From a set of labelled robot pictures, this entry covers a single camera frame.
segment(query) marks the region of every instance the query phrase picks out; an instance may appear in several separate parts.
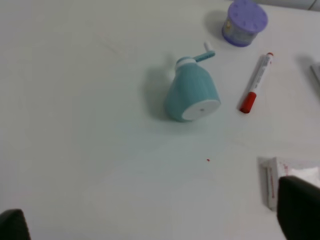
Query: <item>red marker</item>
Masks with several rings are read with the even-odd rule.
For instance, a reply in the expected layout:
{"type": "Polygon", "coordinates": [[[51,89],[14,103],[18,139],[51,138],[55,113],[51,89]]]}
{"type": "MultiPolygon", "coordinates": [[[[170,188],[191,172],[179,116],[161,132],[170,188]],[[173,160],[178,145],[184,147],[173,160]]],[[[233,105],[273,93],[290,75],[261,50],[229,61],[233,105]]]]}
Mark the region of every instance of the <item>red marker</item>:
{"type": "Polygon", "coordinates": [[[274,55],[273,53],[269,52],[267,55],[264,56],[261,66],[258,70],[258,73],[256,74],[252,86],[250,88],[250,91],[246,98],[244,99],[240,111],[243,112],[244,114],[248,114],[251,111],[251,108],[255,102],[255,99],[257,97],[257,94],[259,92],[259,89],[261,87],[262,82],[265,79],[265,76],[268,72],[268,69],[272,63],[274,55]]]}

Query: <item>red marker cap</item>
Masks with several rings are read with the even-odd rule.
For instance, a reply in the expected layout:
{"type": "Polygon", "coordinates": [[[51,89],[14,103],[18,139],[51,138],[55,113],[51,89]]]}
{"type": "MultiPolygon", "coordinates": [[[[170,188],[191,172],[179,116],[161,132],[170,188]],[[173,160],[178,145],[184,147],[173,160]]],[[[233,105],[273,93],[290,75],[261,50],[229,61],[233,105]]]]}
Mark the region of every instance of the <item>red marker cap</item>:
{"type": "Polygon", "coordinates": [[[243,112],[244,114],[250,113],[256,97],[257,97],[257,94],[255,94],[252,91],[249,92],[240,107],[240,111],[243,112]]]}

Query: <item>purple lid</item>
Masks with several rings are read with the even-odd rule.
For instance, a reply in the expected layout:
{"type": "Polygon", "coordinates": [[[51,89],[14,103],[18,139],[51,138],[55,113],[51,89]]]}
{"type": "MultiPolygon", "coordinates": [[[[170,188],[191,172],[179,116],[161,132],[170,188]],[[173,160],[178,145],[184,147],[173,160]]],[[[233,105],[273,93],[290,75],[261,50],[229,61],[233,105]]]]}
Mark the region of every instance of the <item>purple lid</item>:
{"type": "Polygon", "coordinates": [[[266,12],[251,0],[236,0],[228,9],[228,17],[238,28],[255,34],[268,24],[266,12]]]}

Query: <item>black object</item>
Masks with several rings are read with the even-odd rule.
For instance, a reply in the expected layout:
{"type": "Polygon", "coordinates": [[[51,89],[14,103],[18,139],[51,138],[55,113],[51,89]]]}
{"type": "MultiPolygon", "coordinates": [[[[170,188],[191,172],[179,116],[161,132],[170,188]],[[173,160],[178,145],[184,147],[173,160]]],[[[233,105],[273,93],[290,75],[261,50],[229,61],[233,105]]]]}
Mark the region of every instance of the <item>black object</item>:
{"type": "Polygon", "coordinates": [[[281,177],[277,218],[287,240],[320,240],[320,188],[295,176],[281,177]]]}
{"type": "Polygon", "coordinates": [[[11,209],[0,215],[0,240],[31,240],[22,210],[11,209]]]}

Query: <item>purple container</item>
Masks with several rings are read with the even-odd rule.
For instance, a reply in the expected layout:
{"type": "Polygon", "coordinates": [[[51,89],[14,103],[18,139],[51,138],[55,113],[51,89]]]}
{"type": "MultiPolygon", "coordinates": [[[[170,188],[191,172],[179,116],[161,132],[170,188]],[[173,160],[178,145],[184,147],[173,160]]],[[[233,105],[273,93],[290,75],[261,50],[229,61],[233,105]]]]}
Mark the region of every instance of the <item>purple container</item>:
{"type": "Polygon", "coordinates": [[[267,24],[268,16],[258,4],[251,0],[236,0],[229,6],[222,35],[230,44],[246,47],[267,24]]]}

